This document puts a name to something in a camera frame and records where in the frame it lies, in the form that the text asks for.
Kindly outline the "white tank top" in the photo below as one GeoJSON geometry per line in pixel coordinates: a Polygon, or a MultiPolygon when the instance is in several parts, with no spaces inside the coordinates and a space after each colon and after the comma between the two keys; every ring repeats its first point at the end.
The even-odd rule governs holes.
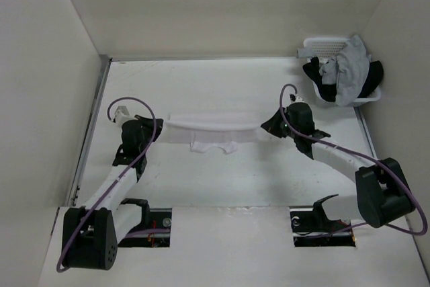
{"type": "Polygon", "coordinates": [[[251,112],[171,114],[165,128],[169,143],[187,144],[193,153],[220,149],[229,155],[241,143],[258,141],[260,122],[251,112]]]}

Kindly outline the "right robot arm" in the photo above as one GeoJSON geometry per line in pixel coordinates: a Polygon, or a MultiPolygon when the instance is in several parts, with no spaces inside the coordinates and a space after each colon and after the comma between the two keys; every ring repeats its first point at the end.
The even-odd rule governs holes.
{"type": "Polygon", "coordinates": [[[373,159],[336,145],[329,133],[316,128],[308,104],[279,109],[261,128],[278,138],[290,137],[302,154],[350,179],[355,184],[359,215],[371,227],[380,228],[415,211],[397,161],[373,159]]]}

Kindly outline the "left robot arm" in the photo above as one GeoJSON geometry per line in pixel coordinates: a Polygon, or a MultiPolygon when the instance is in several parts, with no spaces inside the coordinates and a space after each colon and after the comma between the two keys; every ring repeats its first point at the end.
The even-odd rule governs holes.
{"type": "Polygon", "coordinates": [[[122,131],[122,142],[110,173],[90,199],[64,214],[58,272],[109,270],[127,234],[132,229],[144,232],[151,224],[148,202],[127,194],[140,181],[147,165],[146,152],[161,134],[164,121],[120,114],[114,122],[122,131]]]}

